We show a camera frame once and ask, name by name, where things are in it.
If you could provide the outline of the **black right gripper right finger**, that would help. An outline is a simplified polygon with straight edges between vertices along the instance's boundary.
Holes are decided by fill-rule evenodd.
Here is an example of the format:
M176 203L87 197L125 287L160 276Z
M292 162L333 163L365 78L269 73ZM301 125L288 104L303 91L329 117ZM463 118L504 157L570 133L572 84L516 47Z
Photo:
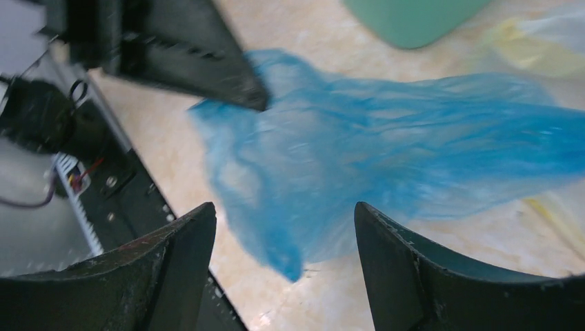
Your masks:
M584 277L541 277L484 263L355 206L376 330L583 330Z

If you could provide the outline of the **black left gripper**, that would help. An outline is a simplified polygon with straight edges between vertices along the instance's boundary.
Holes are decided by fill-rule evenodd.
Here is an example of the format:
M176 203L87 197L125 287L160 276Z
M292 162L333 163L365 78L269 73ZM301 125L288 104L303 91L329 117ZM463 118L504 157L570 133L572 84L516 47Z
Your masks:
M69 62L264 111L268 91L213 1L33 1Z

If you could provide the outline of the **clear yellow-edged plastic bag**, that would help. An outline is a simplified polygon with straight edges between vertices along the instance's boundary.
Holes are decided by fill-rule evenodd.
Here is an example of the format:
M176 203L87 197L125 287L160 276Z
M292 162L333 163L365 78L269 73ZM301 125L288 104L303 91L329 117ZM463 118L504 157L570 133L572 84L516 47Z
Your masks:
M584 109L584 2L491 28L470 60L475 72L508 72L538 81L563 107ZM584 256L584 182L524 199L580 257Z

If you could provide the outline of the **blue plastic trash bag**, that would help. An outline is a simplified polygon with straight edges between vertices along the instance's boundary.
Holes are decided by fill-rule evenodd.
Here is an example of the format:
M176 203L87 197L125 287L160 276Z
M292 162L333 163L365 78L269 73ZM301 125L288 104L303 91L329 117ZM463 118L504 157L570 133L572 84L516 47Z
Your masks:
M290 281L356 250L360 201L400 223L460 219L584 176L584 112L532 81L355 79L276 49L250 59L266 111L206 100L190 114L232 233Z

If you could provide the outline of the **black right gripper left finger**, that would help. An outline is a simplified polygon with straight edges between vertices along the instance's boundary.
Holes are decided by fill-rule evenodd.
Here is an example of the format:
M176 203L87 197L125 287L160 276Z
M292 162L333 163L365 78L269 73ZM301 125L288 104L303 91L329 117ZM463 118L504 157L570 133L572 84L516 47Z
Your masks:
M62 271L1 280L2 330L194 330L216 233L204 203Z

